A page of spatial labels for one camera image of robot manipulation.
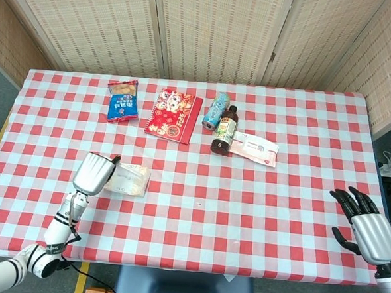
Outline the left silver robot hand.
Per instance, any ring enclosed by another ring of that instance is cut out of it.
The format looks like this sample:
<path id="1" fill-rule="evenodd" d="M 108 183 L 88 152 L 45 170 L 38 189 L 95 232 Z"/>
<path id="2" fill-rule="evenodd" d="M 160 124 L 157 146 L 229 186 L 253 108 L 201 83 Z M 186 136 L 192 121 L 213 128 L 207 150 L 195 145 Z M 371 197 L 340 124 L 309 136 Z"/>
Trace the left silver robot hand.
<path id="1" fill-rule="evenodd" d="M 89 152 L 76 171 L 72 184 L 77 192 L 87 196 L 95 196 L 110 181 L 120 156 L 106 158 L 100 154 Z"/>

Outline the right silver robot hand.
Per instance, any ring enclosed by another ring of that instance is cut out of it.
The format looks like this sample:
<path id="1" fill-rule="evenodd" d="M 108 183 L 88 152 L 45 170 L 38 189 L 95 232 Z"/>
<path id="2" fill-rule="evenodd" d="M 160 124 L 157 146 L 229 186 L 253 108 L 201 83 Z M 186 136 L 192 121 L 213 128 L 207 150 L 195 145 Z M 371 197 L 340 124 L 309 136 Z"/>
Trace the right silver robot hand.
<path id="1" fill-rule="evenodd" d="M 391 225 L 371 198 L 352 186 L 347 192 L 337 188 L 330 191 L 330 195 L 340 204 L 356 240 L 350 242 L 338 227 L 333 227 L 333 235 L 340 246 L 362 256 L 371 265 L 390 265 Z"/>

